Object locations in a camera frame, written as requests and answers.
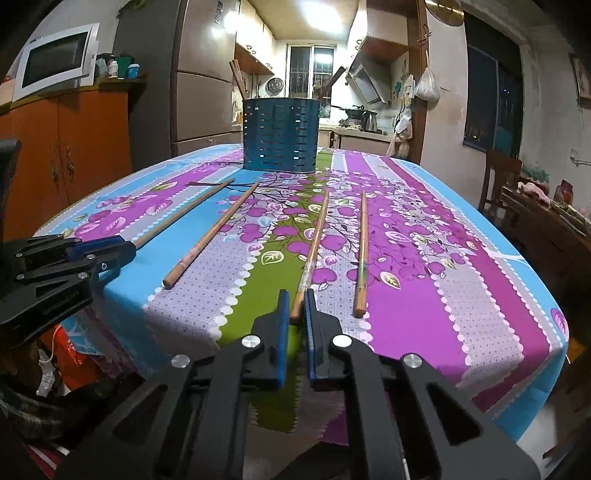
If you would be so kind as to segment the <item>dark wooden side table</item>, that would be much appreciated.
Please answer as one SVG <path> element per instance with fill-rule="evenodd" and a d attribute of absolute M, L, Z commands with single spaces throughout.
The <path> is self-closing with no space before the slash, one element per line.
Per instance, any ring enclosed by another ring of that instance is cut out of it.
<path fill-rule="evenodd" d="M 544 282 L 566 317 L 590 315 L 590 242 L 559 214 L 505 187 L 503 231 Z"/>

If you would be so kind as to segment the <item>colourful floral tablecloth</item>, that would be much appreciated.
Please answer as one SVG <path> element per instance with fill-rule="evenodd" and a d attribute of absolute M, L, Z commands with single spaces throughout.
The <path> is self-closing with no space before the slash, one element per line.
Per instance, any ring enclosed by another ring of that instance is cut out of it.
<path fill-rule="evenodd" d="M 512 438 L 566 358 L 567 322 L 523 256 L 399 159 L 323 149 L 311 173 L 271 173 L 243 168 L 238 145 L 208 147 L 88 195 L 41 233 L 139 244 L 63 326 L 79 353 L 146 377 L 245 336 L 301 287 L 376 353 L 420 355 Z"/>

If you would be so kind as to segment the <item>white microwave oven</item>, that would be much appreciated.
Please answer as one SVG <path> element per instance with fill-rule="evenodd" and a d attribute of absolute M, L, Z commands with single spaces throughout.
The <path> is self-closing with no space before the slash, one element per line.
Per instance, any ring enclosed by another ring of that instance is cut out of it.
<path fill-rule="evenodd" d="M 92 86 L 99 23 L 70 28 L 27 43 L 18 63 L 12 101 L 64 82 Z"/>

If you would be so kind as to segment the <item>blue lidded cup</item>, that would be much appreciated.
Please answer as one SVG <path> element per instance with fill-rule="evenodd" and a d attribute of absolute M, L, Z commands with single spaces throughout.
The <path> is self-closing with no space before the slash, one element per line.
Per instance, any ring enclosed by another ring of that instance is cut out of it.
<path fill-rule="evenodd" d="M 126 78 L 129 80 L 137 79 L 139 76 L 140 66 L 137 63 L 132 63 L 128 66 L 126 71 Z"/>

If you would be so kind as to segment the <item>green container on cabinet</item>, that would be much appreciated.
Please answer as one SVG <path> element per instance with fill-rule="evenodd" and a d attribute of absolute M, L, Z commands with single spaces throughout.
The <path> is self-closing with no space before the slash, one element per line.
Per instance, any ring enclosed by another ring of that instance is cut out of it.
<path fill-rule="evenodd" d="M 117 77 L 124 79 L 127 77 L 127 69 L 129 65 L 133 63 L 133 58 L 129 55 L 119 55 L 116 57 L 118 72 Z"/>

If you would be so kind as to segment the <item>blue perforated utensil holder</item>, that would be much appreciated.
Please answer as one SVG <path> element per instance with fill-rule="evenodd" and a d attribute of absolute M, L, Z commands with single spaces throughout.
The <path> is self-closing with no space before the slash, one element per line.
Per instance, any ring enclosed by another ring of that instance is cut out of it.
<path fill-rule="evenodd" d="M 243 102 L 245 170 L 315 171 L 320 102 L 304 98 L 257 98 Z"/>

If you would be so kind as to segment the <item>kitchen window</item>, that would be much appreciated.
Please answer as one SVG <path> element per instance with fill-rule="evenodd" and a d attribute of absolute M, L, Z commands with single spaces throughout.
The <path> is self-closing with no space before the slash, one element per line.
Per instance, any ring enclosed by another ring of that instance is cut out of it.
<path fill-rule="evenodd" d="M 335 46 L 290 45 L 287 53 L 287 96 L 318 98 L 332 78 Z"/>

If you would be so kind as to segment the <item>bamboo chopstick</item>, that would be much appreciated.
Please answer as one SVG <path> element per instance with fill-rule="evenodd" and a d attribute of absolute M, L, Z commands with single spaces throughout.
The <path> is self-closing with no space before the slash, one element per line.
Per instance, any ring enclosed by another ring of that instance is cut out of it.
<path fill-rule="evenodd" d="M 360 248 L 358 272 L 356 273 L 356 292 L 353 301 L 353 314 L 356 318 L 363 318 L 367 309 L 368 289 L 368 260 L 369 260 L 369 218 L 366 192 L 362 194 L 360 220 Z"/>
<path fill-rule="evenodd" d="M 328 94 L 329 90 L 332 89 L 332 86 L 334 86 L 335 82 L 338 81 L 339 78 L 341 78 L 342 74 L 345 72 L 346 68 L 342 66 L 339 67 L 337 71 L 335 71 L 335 74 L 332 75 L 331 79 L 329 79 L 329 81 L 325 83 L 325 85 L 322 86 L 322 88 L 318 91 L 318 100 L 321 100 L 325 97 L 325 95 Z"/>
<path fill-rule="evenodd" d="M 240 206 L 256 191 L 259 186 L 259 181 L 253 183 L 245 193 L 242 193 L 238 200 L 231 205 L 231 207 L 222 215 L 217 222 L 215 222 L 207 232 L 191 247 L 191 249 L 182 257 L 181 260 L 169 271 L 169 273 L 162 280 L 162 286 L 166 290 L 170 290 L 177 281 L 181 278 L 191 263 L 204 251 L 205 247 L 214 239 L 215 235 L 221 231 L 221 228 L 228 223 L 230 218 L 235 215 Z"/>
<path fill-rule="evenodd" d="M 242 100 L 246 99 L 246 89 L 245 89 L 245 81 L 242 77 L 242 71 L 240 70 L 238 59 L 232 59 L 229 62 L 229 67 L 232 72 L 233 78 L 235 78 L 236 86 L 238 87 L 238 91 Z"/>
<path fill-rule="evenodd" d="M 293 305 L 290 309 L 290 324 L 297 325 L 301 323 L 301 315 L 304 309 L 304 293 L 311 286 L 311 279 L 314 275 L 315 266 L 318 259 L 318 248 L 320 248 L 322 240 L 322 230 L 325 226 L 325 217 L 327 217 L 329 206 L 329 191 L 325 192 L 325 198 L 322 201 L 322 208 L 318 215 L 317 226 L 315 226 L 315 234 L 311 241 L 311 249 L 308 252 L 307 260 L 304 263 L 304 269 L 301 273 L 300 284 L 298 284 L 297 292 L 294 296 Z"/>
<path fill-rule="evenodd" d="M 183 216 L 188 214 L 191 210 L 197 208 L 197 206 L 199 206 L 201 203 L 204 203 L 204 201 L 208 200 L 213 195 L 223 190 L 233 182 L 235 182 L 235 178 L 229 178 L 219 184 L 215 184 L 207 191 L 204 191 L 204 193 L 200 193 L 197 196 L 197 198 L 191 200 L 186 205 L 176 210 L 174 213 L 166 216 L 161 222 L 149 227 L 145 232 L 142 232 L 137 238 L 133 238 L 131 242 L 135 245 L 137 249 L 142 248 L 145 244 L 150 242 L 155 236 L 159 235 L 162 231 L 169 228 L 172 224 L 174 224 Z"/>

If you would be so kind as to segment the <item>framed wall picture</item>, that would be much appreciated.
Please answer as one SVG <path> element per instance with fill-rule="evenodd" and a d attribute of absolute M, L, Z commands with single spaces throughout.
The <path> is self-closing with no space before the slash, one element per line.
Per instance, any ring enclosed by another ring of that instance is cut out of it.
<path fill-rule="evenodd" d="M 575 76 L 578 102 L 580 104 L 589 104 L 591 101 L 590 75 L 587 73 L 582 60 L 576 54 L 571 53 L 569 58 Z"/>

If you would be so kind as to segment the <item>white plastic bag hanging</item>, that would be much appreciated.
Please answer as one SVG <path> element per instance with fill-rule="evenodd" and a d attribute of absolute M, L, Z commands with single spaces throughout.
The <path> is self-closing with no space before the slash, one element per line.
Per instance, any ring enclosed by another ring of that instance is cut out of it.
<path fill-rule="evenodd" d="M 440 87 L 430 67 L 429 53 L 425 52 L 426 68 L 415 87 L 415 96 L 426 102 L 436 103 L 441 98 Z"/>

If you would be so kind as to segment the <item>range hood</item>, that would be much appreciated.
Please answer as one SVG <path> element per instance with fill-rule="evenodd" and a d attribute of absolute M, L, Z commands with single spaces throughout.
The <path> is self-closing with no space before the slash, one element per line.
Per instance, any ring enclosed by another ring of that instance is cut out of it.
<path fill-rule="evenodd" d="M 363 104 L 388 105 L 392 101 L 391 67 L 360 51 L 349 66 L 348 81 Z"/>

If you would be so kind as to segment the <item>white bottle on cabinet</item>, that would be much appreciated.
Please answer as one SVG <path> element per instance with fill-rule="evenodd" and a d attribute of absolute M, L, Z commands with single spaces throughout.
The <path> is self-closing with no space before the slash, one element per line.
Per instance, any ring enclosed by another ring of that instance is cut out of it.
<path fill-rule="evenodd" d="M 107 74 L 109 78 L 118 77 L 118 62 L 114 58 L 107 62 Z"/>

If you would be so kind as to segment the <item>wooden chair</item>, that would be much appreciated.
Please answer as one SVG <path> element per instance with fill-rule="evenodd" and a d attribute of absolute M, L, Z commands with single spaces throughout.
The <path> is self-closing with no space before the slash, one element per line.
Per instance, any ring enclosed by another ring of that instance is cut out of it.
<path fill-rule="evenodd" d="M 490 221 L 497 218 L 504 187 L 515 189 L 522 170 L 522 161 L 499 153 L 486 152 L 485 174 L 478 211 Z"/>

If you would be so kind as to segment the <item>silver refrigerator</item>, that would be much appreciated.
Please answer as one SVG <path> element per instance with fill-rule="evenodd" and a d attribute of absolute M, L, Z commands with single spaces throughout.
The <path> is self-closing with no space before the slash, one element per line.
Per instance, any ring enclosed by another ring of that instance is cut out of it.
<path fill-rule="evenodd" d="M 141 170 L 212 145 L 231 129 L 236 1 L 145 1 L 121 14 L 114 40 L 146 77 L 131 110 L 131 161 Z"/>

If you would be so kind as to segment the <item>orange wooden cabinet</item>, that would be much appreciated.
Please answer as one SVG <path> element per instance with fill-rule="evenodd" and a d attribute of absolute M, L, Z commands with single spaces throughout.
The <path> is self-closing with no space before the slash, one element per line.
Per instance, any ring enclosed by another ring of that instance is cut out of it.
<path fill-rule="evenodd" d="M 132 173 L 129 114 L 144 79 L 102 80 L 1 105 L 1 138 L 21 143 L 4 237 L 32 236 L 55 215 Z"/>

